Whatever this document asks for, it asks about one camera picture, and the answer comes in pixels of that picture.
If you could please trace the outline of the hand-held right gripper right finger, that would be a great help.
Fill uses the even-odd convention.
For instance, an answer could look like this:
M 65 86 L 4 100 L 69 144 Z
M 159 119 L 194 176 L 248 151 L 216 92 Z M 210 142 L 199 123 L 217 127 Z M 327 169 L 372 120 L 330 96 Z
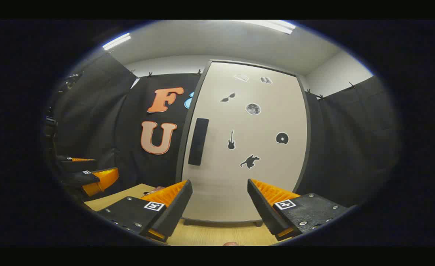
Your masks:
M 247 192 L 263 223 L 278 241 L 316 230 L 349 210 L 313 192 L 297 195 L 254 179 L 248 180 Z

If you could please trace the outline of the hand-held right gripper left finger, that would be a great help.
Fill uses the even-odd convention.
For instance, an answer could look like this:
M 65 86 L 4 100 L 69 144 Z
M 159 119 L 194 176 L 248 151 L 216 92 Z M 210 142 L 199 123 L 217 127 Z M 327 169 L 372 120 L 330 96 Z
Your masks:
M 192 193 L 191 181 L 185 180 L 141 198 L 124 197 L 97 213 L 134 235 L 166 242 L 182 218 Z

